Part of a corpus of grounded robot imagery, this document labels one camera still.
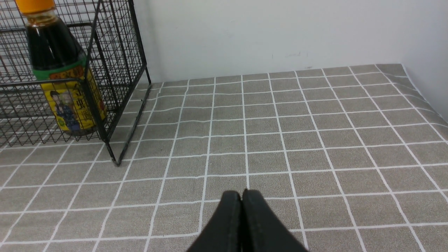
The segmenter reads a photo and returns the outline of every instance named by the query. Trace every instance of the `metal wire rack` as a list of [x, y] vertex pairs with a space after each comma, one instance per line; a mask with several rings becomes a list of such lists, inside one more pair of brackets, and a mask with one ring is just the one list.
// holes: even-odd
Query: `metal wire rack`
[[[96, 131], [83, 136], [65, 134], [30, 67], [25, 22], [14, 0], [0, 2], [0, 146], [100, 138], [112, 161], [120, 165], [151, 90], [143, 44], [133, 0], [56, 0], [57, 15], [67, 24], [87, 54], [98, 92], [84, 78], [52, 80], [52, 84], [76, 81], [87, 102]], [[149, 87], [124, 148], [115, 157], [110, 140], [132, 92], [144, 74]], [[95, 99], [101, 96], [107, 117], [101, 120]]]

